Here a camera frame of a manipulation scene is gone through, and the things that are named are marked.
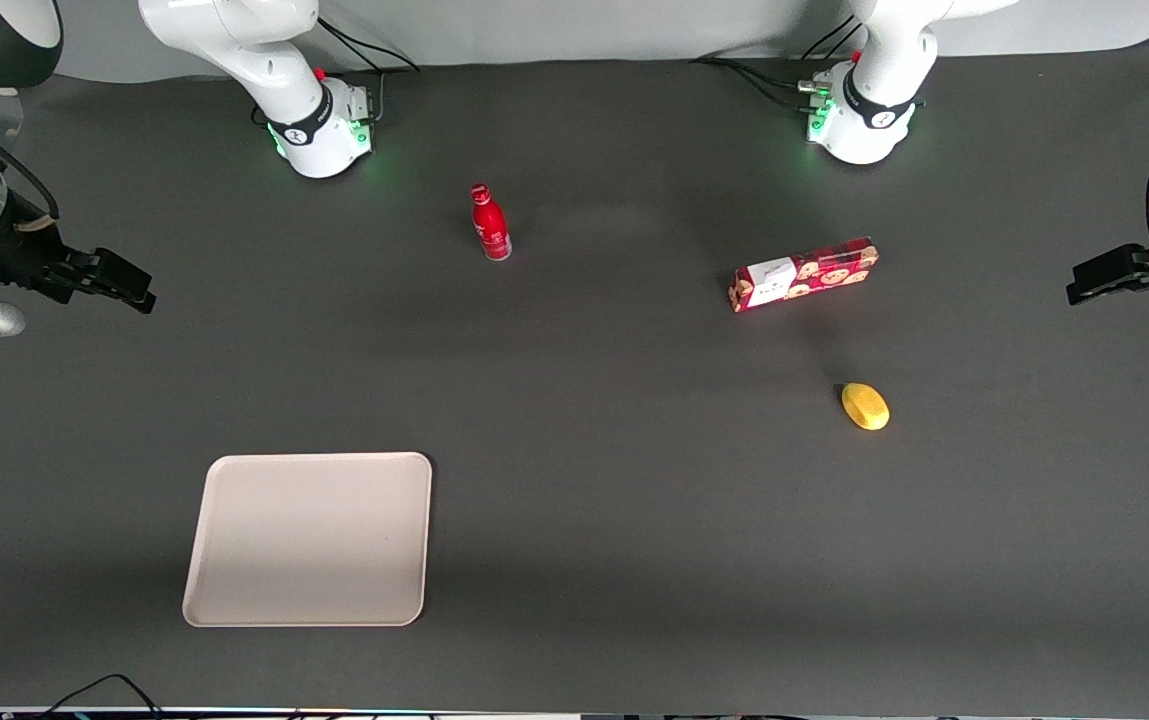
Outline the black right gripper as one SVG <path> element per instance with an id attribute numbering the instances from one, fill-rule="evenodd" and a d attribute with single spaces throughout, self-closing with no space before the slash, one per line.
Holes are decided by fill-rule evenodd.
<path id="1" fill-rule="evenodd" d="M 71 251 L 59 237 L 57 224 L 21 231 L 43 219 L 33 202 L 8 196 L 0 218 L 0 284 L 33 291 L 57 304 L 70 304 L 76 293 L 111 299 L 136 313 L 152 313 L 157 297 L 149 291 L 152 274 L 116 251 Z M 63 264 L 63 268 L 49 270 Z"/>

